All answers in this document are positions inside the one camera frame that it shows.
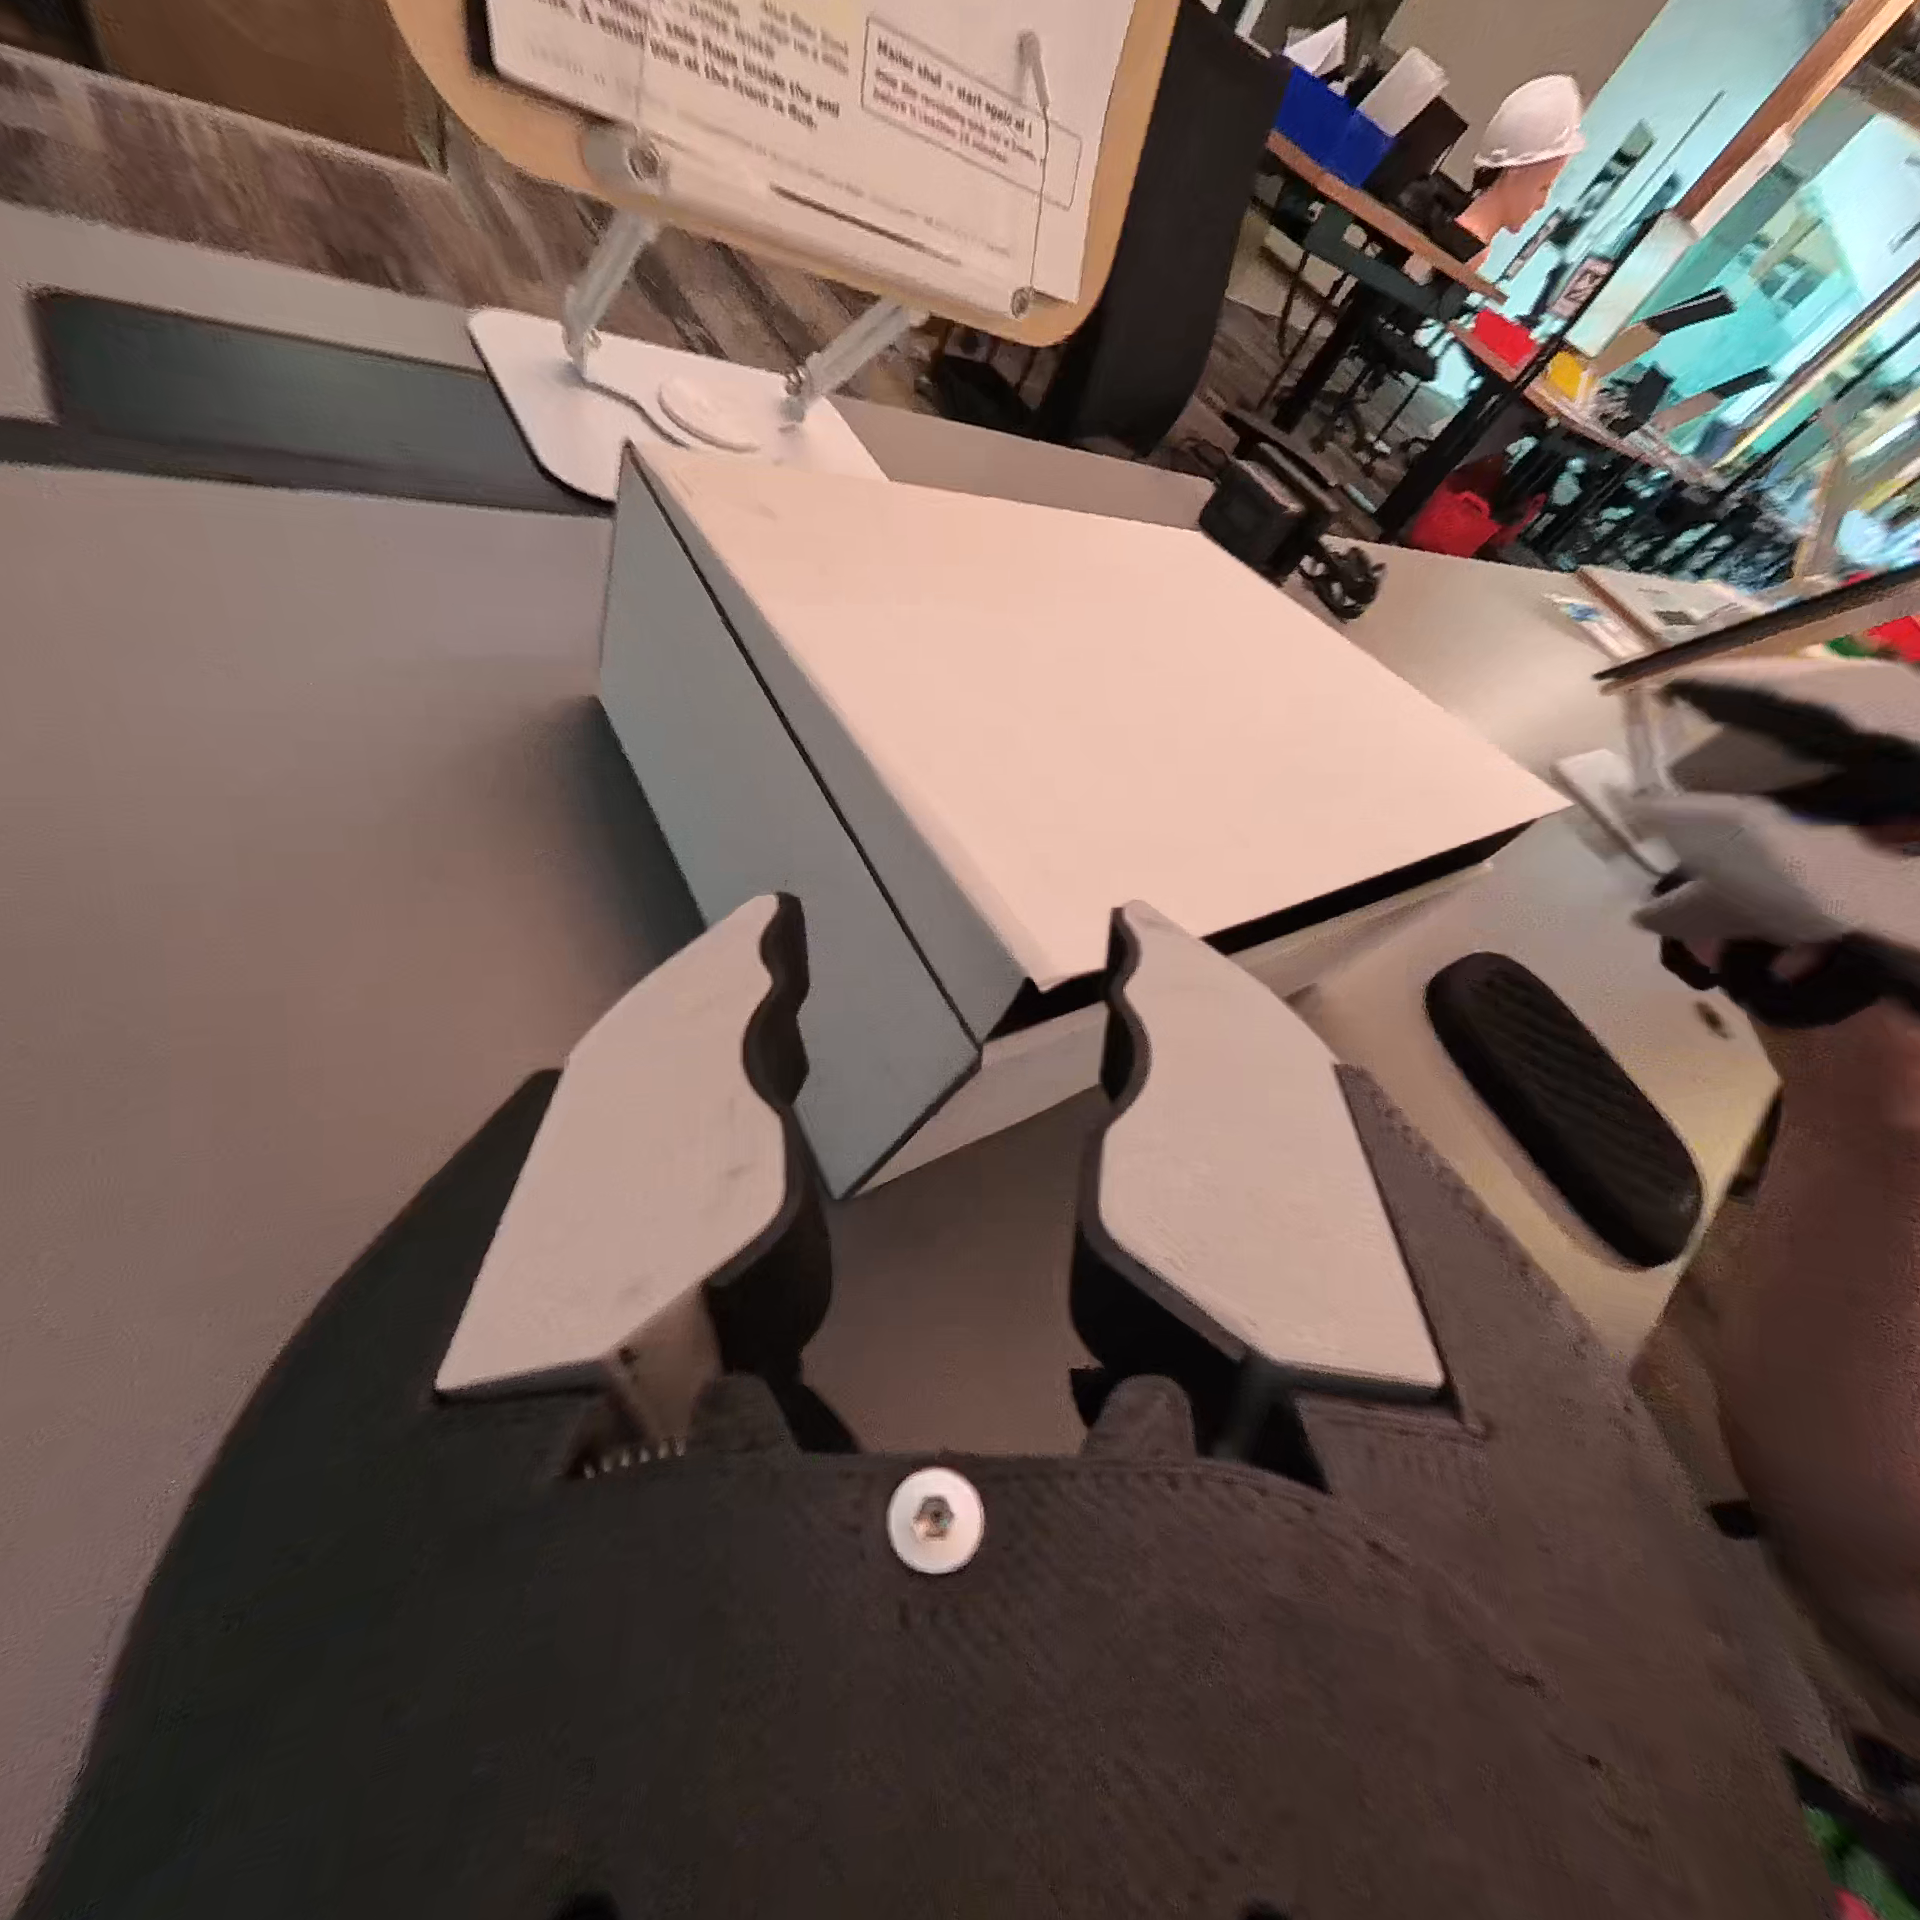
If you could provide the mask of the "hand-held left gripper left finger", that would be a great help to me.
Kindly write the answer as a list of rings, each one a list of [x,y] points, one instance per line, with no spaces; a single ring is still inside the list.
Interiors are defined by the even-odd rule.
[[[779,1375],[829,1304],[796,896],[757,896],[564,1059],[437,1371],[446,1401],[605,1389],[679,1443],[708,1383]]]

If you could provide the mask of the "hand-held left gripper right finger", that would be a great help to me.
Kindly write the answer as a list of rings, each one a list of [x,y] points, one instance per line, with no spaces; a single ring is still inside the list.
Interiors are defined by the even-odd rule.
[[[1109,961],[1109,1105],[1070,1265],[1084,1416],[1163,1377],[1201,1449],[1281,1449],[1302,1393],[1440,1407],[1446,1367],[1337,1057],[1149,904],[1113,909]]]

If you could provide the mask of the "white cardboard box with lid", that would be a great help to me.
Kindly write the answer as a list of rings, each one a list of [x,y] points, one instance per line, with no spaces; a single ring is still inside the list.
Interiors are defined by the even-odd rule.
[[[1096,997],[1118,905],[1259,951],[1565,805],[1195,531],[886,479],[628,450],[599,661],[704,921],[801,905],[833,1197]]]

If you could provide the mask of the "person's right forearm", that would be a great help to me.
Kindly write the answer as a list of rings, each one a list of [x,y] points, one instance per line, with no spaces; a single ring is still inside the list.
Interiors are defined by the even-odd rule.
[[[1763,1034],[1779,1129],[1631,1379],[1833,1728],[1915,1761],[1918,1027]]]

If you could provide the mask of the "brown cardboard box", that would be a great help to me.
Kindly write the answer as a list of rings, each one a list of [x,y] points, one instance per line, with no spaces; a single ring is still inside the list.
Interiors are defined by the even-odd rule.
[[[123,80],[415,161],[400,42],[383,3],[84,3]]]

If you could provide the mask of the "thin wooden board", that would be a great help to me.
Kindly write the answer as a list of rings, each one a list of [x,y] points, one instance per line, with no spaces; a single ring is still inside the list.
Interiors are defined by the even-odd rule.
[[[1759,612],[1741,612],[1694,632],[1685,640],[1649,653],[1607,666],[1591,676],[1605,692],[1625,692],[1653,682],[1724,666],[1735,656],[1790,656],[1830,640],[1859,637],[1918,612],[1918,564],[1863,575],[1821,591],[1796,588],[1788,600]]]

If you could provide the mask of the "black oval textured pad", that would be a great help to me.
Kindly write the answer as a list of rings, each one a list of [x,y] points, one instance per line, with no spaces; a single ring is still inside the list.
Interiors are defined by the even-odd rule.
[[[1542,979],[1470,951],[1428,977],[1423,1010],[1452,1066],[1614,1255],[1678,1260],[1704,1191],[1667,1116]]]

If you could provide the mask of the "red bag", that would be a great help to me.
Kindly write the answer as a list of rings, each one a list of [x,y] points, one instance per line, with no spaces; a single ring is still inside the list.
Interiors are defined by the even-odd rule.
[[[1452,476],[1413,514],[1406,548],[1453,561],[1502,561],[1537,520],[1551,490],[1503,455],[1485,455]]]

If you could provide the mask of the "mannequin head with hard hat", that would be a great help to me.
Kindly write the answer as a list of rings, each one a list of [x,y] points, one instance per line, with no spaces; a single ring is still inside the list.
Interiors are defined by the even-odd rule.
[[[1502,234],[1519,232],[1542,210],[1585,147],[1582,115],[1579,84],[1565,73],[1529,80],[1500,104],[1475,155],[1470,203],[1453,218],[1472,239],[1472,272],[1484,267]]]

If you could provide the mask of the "long work table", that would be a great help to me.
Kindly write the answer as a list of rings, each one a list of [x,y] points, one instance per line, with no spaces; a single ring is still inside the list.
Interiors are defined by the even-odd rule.
[[[1427,229],[1389,205],[1340,181],[1281,133],[1269,130],[1265,155],[1289,188],[1311,209],[1300,249],[1347,283],[1319,352],[1276,394],[1271,421],[1281,432],[1304,426],[1332,375],[1356,355],[1371,323],[1388,313],[1414,327],[1459,321],[1470,304],[1500,308],[1503,290],[1480,276]]]

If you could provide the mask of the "blue storage bin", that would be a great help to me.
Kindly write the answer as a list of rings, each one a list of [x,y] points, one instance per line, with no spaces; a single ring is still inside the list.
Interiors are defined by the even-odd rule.
[[[1294,61],[1281,67],[1284,89],[1273,130],[1319,169],[1365,188],[1397,137],[1315,73]]]

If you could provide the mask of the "white metal stand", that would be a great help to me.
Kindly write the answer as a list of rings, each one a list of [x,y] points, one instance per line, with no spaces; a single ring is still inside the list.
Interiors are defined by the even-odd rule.
[[[622,209],[566,289],[557,321],[472,308],[471,348],[534,458],[564,490],[612,500],[628,450],[704,453],[733,465],[876,479],[880,468],[832,397],[897,348],[920,311],[876,301],[785,375],[608,331],[661,224]]]

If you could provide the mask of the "black partition panel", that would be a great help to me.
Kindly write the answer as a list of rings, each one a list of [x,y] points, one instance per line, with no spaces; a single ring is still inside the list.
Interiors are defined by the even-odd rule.
[[[1040,441],[1151,453],[1207,371],[1287,64],[1182,4],[1111,275],[1035,412]]]

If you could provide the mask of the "wooden document holder board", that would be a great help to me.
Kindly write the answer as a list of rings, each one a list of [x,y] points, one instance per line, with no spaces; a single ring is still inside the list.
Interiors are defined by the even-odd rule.
[[[446,111],[478,143],[532,179],[609,203],[615,210],[630,209],[657,221],[661,229],[679,229],[817,280],[845,283],[876,300],[897,301],[926,319],[984,330],[1022,345],[1055,345],[1080,327],[1092,304],[1102,298],[1111,275],[1119,224],[1133,193],[1136,167],[1144,144],[1144,129],[1158,97],[1161,72],[1180,13],[1180,8],[1173,3],[1131,8],[1131,27],[1121,49],[1119,75],[1113,84],[1094,169],[1078,296],[1067,304],[1035,300],[1017,316],[989,313],[965,304],[935,304],[923,296],[907,293],[854,269],[829,269],[792,247],[755,243],[749,235],[723,224],[688,221],[657,196],[600,185],[585,167],[585,116],[543,97],[512,88],[486,67],[486,51],[480,35],[481,20],[478,18],[480,4],[405,3],[391,4],[391,17],[405,49],[419,61]]]

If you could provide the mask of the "printed paper sheet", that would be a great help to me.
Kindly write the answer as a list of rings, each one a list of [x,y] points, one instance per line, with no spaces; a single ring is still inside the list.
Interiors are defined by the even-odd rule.
[[[608,188],[935,304],[1077,300],[1121,3],[486,3]]]

